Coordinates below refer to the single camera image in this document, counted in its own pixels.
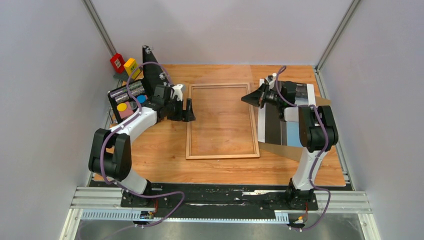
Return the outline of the wooden picture frame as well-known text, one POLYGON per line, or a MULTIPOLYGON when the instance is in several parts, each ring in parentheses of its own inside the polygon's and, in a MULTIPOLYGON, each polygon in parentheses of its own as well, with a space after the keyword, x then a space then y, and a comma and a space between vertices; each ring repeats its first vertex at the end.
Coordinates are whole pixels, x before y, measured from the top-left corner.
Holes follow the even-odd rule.
POLYGON ((260 157, 253 107, 241 101, 250 92, 248 82, 189 86, 196 119, 187 124, 187 160, 260 157))

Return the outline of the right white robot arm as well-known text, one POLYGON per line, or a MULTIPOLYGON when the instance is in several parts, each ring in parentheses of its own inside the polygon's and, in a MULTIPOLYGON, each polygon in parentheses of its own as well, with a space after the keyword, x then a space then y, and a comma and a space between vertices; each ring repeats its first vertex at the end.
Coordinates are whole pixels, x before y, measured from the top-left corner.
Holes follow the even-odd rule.
POLYGON ((294 176, 285 192, 286 204, 298 209, 313 198, 315 178, 324 156, 339 140, 339 134, 329 105, 299 104, 296 99, 308 96, 303 85, 292 81, 275 81, 271 87, 264 82, 260 87, 241 97, 254 107, 275 106, 283 122, 297 122, 302 155, 294 176))

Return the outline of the photo print white border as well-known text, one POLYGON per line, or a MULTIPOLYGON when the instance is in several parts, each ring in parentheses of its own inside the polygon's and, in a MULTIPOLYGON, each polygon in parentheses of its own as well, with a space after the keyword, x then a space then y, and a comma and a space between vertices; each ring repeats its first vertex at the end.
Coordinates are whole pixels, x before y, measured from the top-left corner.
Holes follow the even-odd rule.
MULTIPOLYGON (((313 84, 296 84, 296 105, 315 104, 315 88, 313 84)), ((257 140, 260 143, 301 148, 299 123, 285 122, 279 119, 277 108, 266 104, 258 109, 257 140)))

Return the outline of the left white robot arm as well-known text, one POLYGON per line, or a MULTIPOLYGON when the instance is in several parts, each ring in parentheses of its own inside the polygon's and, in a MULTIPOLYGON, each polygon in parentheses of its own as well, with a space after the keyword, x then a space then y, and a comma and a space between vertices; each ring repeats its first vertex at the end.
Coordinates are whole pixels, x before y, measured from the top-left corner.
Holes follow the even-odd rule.
POLYGON ((157 85, 145 102, 126 120, 109 128, 99 128, 93 136, 88 169, 134 195, 140 206, 149 206, 153 193, 149 180, 132 169, 131 146, 145 130, 168 119, 176 122, 194 121, 192 100, 184 99, 184 84, 157 85))

